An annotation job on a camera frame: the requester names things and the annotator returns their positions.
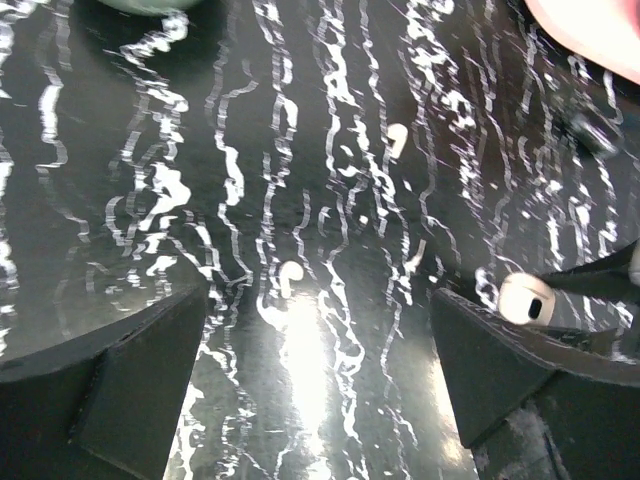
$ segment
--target glossy surface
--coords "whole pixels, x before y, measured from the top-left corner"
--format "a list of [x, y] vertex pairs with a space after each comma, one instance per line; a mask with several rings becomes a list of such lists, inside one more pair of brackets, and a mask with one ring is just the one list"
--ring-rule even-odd
[[[168, 479], [474, 478], [429, 292], [495, 309], [508, 273], [638, 237], [637, 90], [519, 5], [1, 5], [3, 358], [206, 280]], [[620, 155], [558, 126], [565, 97]], [[630, 318], [558, 296], [552, 324]]]

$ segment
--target wireless earbud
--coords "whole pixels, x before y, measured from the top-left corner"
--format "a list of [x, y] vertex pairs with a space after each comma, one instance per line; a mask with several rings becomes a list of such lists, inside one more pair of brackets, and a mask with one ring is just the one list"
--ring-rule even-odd
[[280, 294], [282, 298], [291, 298], [291, 281], [299, 282], [304, 278], [302, 265], [292, 260], [284, 262], [280, 267]]
[[620, 133], [595, 110], [581, 109], [566, 120], [566, 127], [594, 156], [609, 158], [620, 151]]
[[527, 273], [512, 273], [500, 287], [498, 311], [516, 325], [549, 325], [555, 305], [553, 289]]
[[629, 279], [631, 283], [640, 287], [640, 241], [636, 242], [636, 247], [633, 250], [633, 256], [629, 264]]

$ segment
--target black surface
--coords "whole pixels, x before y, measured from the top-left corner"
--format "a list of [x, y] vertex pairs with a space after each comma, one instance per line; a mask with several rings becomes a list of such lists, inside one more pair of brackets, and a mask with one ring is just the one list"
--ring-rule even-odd
[[[500, 324], [484, 323], [480, 313], [461, 300], [438, 290], [431, 321], [460, 441], [472, 448], [484, 443], [512, 411], [551, 379], [556, 368], [518, 347], [505, 347], [504, 338], [495, 333]], [[539, 339], [544, 341], [544, 334]]]
[[[204, 306], [201, 290], [177, 292], [120, 322], [0, 364], [0, 477], [161, 478]], [[169, 361], [165, 347], [176, 339]]]
[[445, 289], [431, 320], [482, 480], [635, 478], [640, 366], [507, 324]]
[[635, 241], [588, 264], [539, 277], [551, 288], [607, 302], [640, 304], [640, 286], [630, 280]]
[[640, 359], [640, 307], [636, 307], [631, 328], [625, 331], [619, 348], [624, 355]]
[[73, 428], [80, 447], [136, 478], [164, 473], [202, 337], [202, 292], [179, 300], [105, 352]]
[[[155, 74], [121, 47], [162, 32], [162, 19], [90, 0], [20, 5], [34, 10], [12, 20], [0, 87], [11, 96], [0, 99], [3, 355], [205, 277], [171, 480], [474, 478], [430, 292], [449, 286], [495, 308], [512, 271], [570, 268], [640, 236], [638, 87], [558, 47], [519, 2], [204, 0], [187, 37], [145, 60]], [[63, 86], [43, 125], [52, 72]], [[159, 77], [187, 111], [150, 95]], [[593, 158], [561, 125], [558, 97], [596, 105], [626, 152]], [[163, 115], [183, 139], [173, 161]], [[396, 161], [393, 123], [409, 131]], [[238, 151], [235, 205], [216, 134]], [[168, 194], [154, 190], [153, 164], [179, 172], [191, 196], [144, 231]], [[289, 260], [305, 275], [286, 300]], [[556, 326], [589, 330], [632, 316], [573, 296], [557, 312]]]
[[535, 331], [539, 331], [565, 345], [603, 357], [611, 357], [615, 352], [615, 348], [617, 348], [617, 342], [626, 340], [627, 336], [630, 335], [630, 331], [626, 328], [612, 328], [600, 332], [553, 327], [533, 328]]

